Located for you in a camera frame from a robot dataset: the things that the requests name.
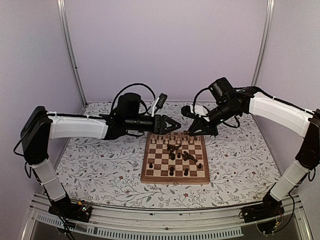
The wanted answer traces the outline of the wooden chess board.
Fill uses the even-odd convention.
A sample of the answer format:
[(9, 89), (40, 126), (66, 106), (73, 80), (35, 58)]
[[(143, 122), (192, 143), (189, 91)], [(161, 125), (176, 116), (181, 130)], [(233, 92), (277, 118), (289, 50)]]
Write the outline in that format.
[[(150, 142), (152, 133), (147, 134), (144, 158), (140, 174), (140, 180), (144, 184), (178, 184), (178, 185), (207, 185), (210, 183), (208, 156), (205, 138), (201, 135), (200, 143), (177, 144), (181, 145), (178, 152), (186, 151), (198, 161), (183, 160), (182, 158), (169, 159), (167, 144), (153, 144)], [(174, 167), (174, 175), (170, 176), (170, 167)]]

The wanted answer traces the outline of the dark piece placed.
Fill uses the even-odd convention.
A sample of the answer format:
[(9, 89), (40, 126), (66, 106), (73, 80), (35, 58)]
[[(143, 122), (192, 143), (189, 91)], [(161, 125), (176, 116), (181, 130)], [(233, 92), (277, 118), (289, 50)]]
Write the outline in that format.
[(170, 169), (169, 169), (169, 175), (173, 176), (174, 175), (174, 171), (175, 171), (175, 168), (173, 166), (171, 166)]

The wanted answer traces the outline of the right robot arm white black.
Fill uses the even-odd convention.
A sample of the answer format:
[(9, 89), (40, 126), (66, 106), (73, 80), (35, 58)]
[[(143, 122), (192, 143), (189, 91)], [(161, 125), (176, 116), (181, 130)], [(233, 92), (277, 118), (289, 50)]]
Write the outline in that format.
[[(269, 83), (266, 79), (263, 79), (258, 86), (269, 94), (274, 94), (303, 107), (318, 108), (320, 106), (319, 78), (273, 79)], [(265, 118), (256, 117), (255, 121), (280, 172), (283, 174), (285, 168), (293, 162), (303, 139), (293, 131)], [(313, 182), (306, 180), (297, 189), (297, 193), (303, 202), (318, 202), (320, 200), (320, 168), (317, 167), (316, 170), (317, 173)]]

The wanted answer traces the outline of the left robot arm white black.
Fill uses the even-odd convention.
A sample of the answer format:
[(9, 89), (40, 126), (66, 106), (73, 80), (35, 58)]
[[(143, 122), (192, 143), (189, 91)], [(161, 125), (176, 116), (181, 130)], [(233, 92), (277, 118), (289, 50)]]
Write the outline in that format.
[(155, 113), (163, 107), (166, 99), (167, 95), (160, 94), (150, 108), (146, 107), (141, 112), (140, 106), (145, 103), (139, 94), (117, 94), (110, 113), (99, 116), (60, 114), (48, 112), (44, 106), (37, 106), (20, 132), (17, 143), (22, 147), (20, 156), (32, 169), (48, 198), (55, 203), (55, 209), (63, 217), (70, 217), (75, 211), (74, 205), (49, 160), (49, 142), (70, 138), (113, 141), (128, 135), (129, 131), (166, 135), (181, 127), (179, 122), (169, 116)]

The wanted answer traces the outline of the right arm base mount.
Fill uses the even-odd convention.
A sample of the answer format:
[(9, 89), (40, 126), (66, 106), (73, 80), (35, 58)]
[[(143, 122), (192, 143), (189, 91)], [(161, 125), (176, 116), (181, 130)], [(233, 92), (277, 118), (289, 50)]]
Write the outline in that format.
[(263, 197), (262, 203), (243, 207), (238, 216), (240, 219), (244, 219), (245, 223), (279, 216), (279, 220), (274, 218), (273, 220), (257, 224), (257, 228), (262, 234), (270, 235), (276, 232), (284, 213), (282, 201), (275, 200), (268, 191)]

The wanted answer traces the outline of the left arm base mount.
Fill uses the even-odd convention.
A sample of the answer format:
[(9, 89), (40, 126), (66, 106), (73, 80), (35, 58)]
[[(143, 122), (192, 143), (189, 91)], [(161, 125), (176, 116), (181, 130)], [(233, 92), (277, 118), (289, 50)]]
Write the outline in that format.
[(92, 203), (80, 200), (72, 202), (68, 196), (52, 201), (48, 212), (61, 218), (88, 223), (92, 214)]

